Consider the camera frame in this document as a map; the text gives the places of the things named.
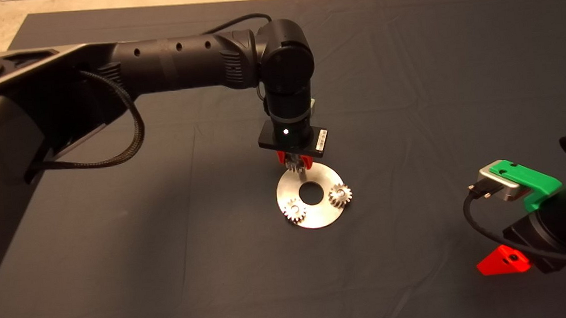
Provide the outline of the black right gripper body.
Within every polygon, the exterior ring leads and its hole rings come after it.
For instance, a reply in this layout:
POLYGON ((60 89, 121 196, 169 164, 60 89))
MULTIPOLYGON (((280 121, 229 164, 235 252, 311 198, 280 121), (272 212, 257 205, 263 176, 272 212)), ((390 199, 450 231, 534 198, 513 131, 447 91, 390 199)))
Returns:
POLYGON ((508 241, 566 254, 566 188, 503 230, 508 241))

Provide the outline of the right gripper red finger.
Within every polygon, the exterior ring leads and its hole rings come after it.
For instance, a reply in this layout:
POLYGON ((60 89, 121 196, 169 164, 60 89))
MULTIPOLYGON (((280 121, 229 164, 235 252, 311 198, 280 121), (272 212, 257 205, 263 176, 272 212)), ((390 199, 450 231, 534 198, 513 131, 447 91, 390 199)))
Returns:
POLYGON ((484 276, 525 273, 531 261, 521 251, 507 245, 499 245, 476 265, 484 276))

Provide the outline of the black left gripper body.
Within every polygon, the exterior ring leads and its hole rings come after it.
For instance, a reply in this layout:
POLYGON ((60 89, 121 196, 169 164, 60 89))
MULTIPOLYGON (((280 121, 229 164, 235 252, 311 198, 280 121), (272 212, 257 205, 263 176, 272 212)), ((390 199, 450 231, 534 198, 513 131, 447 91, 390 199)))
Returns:
POLYGON ((268 120, 258 136, 258 145, 262 149, 322 158, 327 139, 327 128, 311 126, 309 118, 295 123, 268 120))

